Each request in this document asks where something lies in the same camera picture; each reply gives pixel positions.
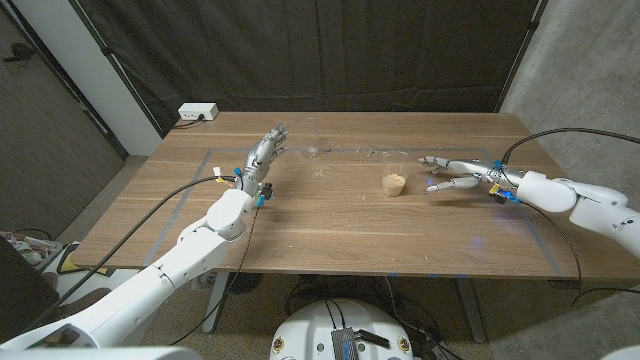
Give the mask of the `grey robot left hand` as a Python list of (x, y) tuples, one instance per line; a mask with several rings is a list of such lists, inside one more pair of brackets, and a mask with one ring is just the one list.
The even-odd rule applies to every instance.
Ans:
[(272, 162), (287, 151), (287, 147), (283, 146), (287, 135), (286, 125), (280, 123), (254, 144), (248, 152), (242, 175), (235, 185), (236, 189), (251, 197), (256, 196)]

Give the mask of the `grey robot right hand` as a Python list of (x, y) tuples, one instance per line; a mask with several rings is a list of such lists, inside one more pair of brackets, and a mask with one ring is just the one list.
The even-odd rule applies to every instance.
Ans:
[(434, 175), (446, 171), (456, 174), (448, 181), (429, 185), (427, 192), (473, 188), (480, 182), (486, 182), (491, 184), (489, 194), (502, 203), (516, 199), (516, 190), (525, 175), (523, 171), (507, 169), (500, 161), (487, 163), (478, 159), (450, 160), (437, 156), (424, 156), (418, 161), (431, 167)]

